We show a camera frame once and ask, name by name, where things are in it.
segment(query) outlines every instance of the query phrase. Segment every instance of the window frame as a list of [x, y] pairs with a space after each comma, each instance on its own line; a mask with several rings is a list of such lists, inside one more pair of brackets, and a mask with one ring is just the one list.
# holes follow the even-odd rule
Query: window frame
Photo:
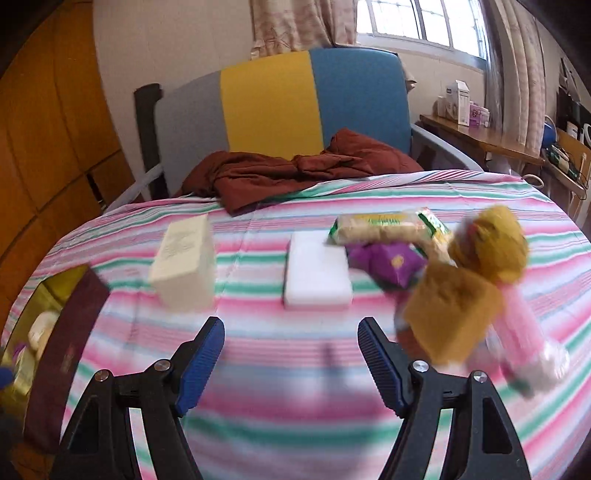
[[[453, 38], [452, 38], [452, 27], [449, 21], [449, 16], [447, 14], [447, 8], [445, 2], [441, 1], [441, 7], [443, 9], [443, 18], [446, 22], [447, 27], [447, 36], [449, 38], [449, 46], [443, 45], [440, 43], [435, 43], [432, 41], [428, 41], [427, 32], [425, 29], [425, 24], [423, 20], [423, 10], [421, 9], [421, 2], [420, 0], [410, 0], [411, 5], [413, 6], [413, 10], [415, 11], [415, 17], [417, 20], [417, 30], [421, 38], [412, 38], [412, 37], [405, 37], [401, 35], [392, 35], [387, 33], [380, 33], [378, 32], [376, 21], [375, 21], [375, 14], [374, 8], [372, 5], [372, 0], [362, 0], [367, 3], [368, 11], [369, 11], [369, 20], [371, 22], [371, 27], [373, 33], [357, 33], [358, 43], [367, 46], [367, 47], [377, 47], [377, 48], [395, 48], [397, 51], [406, 50], [406, 51], [417, 51], [419, 53], [424, 53], [430, 56], [442, 57], [447, 60], [455, 61], [457, 63], [461, 63], [464, 65], [468, 65], [479, 70], [486, 70], [486, 59], [482, 57], [476, 57], [470, 53], [464, 52], [462, 50], [458, 50], [453, 47]], [[470, 8], [472, 10], [472, 15], [474, 16], [474, 9], [472, 2], [478, 0], [469, 0]], [[482, 35], [486, 35], [486, 32], [481, 31], [478, 27], [478, 22], [475, 18], [475, 31], [476, 31], [476, 38], [478, 41], [478, 50], [481, 55], [486, 54], [486, 39], [481, 38]]]

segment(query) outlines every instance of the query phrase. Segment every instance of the striped bedsheet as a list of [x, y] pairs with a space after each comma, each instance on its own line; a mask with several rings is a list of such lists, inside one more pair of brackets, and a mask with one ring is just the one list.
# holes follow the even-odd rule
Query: striped bedsheet
[[[345, 312], [288, 312], [282, 302], [290, 236], [328, 230], [341, 213], [428, 206], [451, 228], [468, 213], [504, 203], [517, 215], [531, 255], [522, 290], [544, 331], [565, 344], [573, 367], [547, 394], [526, 397], [489, 373], [524, 445], [536, 480], [557, 479], [591, 426], [591, 246], [544, 195], [513, 177], [431, 171], [319, 184], [229, 217], [213, 199], [128, 205], [64, 237], [14, 304], [3, 340], [44, 278], [88, 262], [111, 288], [84, 350], [63, 419], [67, 424], [92, 374], [144, 370], [192, 339], [209, 315], [226, 326], [226, 343], [199, 405], [183, 419], [206, 480], [377, 479], [400, 420], [380, 399], [356, 340], [373, 316], [388, 335], [404, 301], [351, 270], [355, 298]], [[168, 313], [147, 282], [167, 225], [209, 214], [215, 232], [215, 305], [199, 314]], [[472, 366], [466, 366], [465, 372]], [[144, 479], [155, 478], [132, 412]], [[427, 478], [439, 476], [449, 432], [444, 411]]]

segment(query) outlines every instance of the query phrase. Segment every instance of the wooden desk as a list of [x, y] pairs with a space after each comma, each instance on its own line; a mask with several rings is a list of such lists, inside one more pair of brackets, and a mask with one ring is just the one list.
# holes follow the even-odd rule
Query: wooden desk
[[446, 118], [434, 115], [421, 115], [425, 128], [432, 130], [438, 137], [462, 150], [477, 162], [484, 170], [491, 154], [499, 154], [513, 160], [533, 165], [543, 165], [540, 152], [527, 150], [514, 140], [505, 138], [492, 128], [463, 127]]

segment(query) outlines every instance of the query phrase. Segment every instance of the white cardboard box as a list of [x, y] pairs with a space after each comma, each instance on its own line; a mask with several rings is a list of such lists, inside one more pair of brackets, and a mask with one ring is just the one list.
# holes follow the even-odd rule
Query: white cardboard box
[[466, 82], [455, 80], [447, 87], [446, 116], [458, 125], [470, 126], [470, 89]]
[[216, 282], [216, 253], [207, 215], [168, 226], [149, 281], [162, 302], [174, 312], [211, 306]]

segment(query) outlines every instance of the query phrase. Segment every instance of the headboard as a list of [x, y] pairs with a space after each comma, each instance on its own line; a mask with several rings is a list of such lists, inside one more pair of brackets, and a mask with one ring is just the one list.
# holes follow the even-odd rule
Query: headboard
[[152, 139], [169, 193], [214, 151], [291, 159], [319, 153], [343, 127], [405, 153], [410, 150], [402, 66], [396, 54], [386, 51], [326, 48], [287, 53], [205, 75], [161, 99], [144, 92], [143, 97], [151, 98], [148, 105], [156, 101], [151, 131], [150, 122], [140, 125], [142, 89], [136, 92], [136, 102], [144, 160], [145, 140]]

